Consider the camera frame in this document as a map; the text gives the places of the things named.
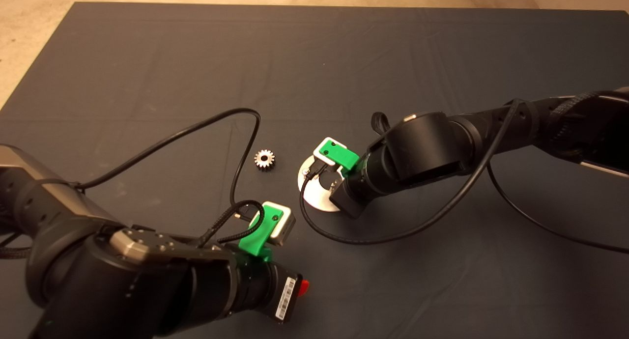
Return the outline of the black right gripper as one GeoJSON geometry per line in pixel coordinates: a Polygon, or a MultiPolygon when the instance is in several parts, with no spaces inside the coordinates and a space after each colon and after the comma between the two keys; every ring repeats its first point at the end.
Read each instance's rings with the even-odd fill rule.
{"type": "Polygon", "coordinates": [[[335,181],[330,194],[330,202],[353,219],[358,218],[376,198],[379,198],[379,192],[366,172],[353,173],[335,181]]]}

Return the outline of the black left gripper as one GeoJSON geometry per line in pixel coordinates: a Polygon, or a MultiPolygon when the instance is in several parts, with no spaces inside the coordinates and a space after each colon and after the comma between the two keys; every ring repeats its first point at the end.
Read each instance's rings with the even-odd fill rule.
{"type": "Polygon", "coordinates": [[[302,275],[274,262],[247,262],[237,267],[235,312],[257,311],[277,323],[287,323],[298,293],[310,287],[302,275]]]}

